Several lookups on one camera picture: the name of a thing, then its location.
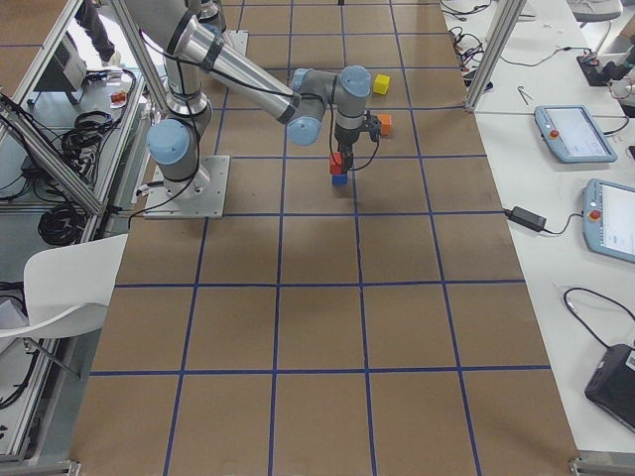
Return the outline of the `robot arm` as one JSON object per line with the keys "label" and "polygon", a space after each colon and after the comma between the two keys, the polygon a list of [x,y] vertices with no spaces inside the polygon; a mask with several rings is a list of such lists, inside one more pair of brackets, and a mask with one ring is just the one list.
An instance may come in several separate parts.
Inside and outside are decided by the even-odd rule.
{"label": "robot arm", "polygon": [[226,21],[221,0],[190,0],[188,8],[198,21],[218,35],[226,31]]}
{"label": "robot arm", "polygon": [[269,113],[298,146],[317,140],[328,114],[329,169],[336,184],[359,172],[353,146],[362,134],[380,142],[381,122],[366,108],[371,76],[364,67],[351,65],[339,73],[299,68],[291,85],[285,85],[201,20],[194,1],[129,1],[126,7],[137,28],[163,50],[175,119],[199,116],[194,107],[202,100],[199,77],[205,73]]}

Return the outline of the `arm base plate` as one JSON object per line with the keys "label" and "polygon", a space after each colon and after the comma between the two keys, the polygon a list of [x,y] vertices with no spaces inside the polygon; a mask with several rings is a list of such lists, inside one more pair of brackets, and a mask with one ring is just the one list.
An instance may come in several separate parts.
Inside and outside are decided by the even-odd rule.
{"label": "arm base plate", "polygon": [[221,34],[222,49],[215,63],[226,63],[233,68],[245,65],[245,53],[247,49],[248,33],[244,30],[225,31]]}
{"label": "arm base plate", "polygon": [[202,156],[199,170],[192,182],[165,181],[158,166],[152,187],[147,195],[143,216],[152,219],[221,218],[224,211],[229,156]]}

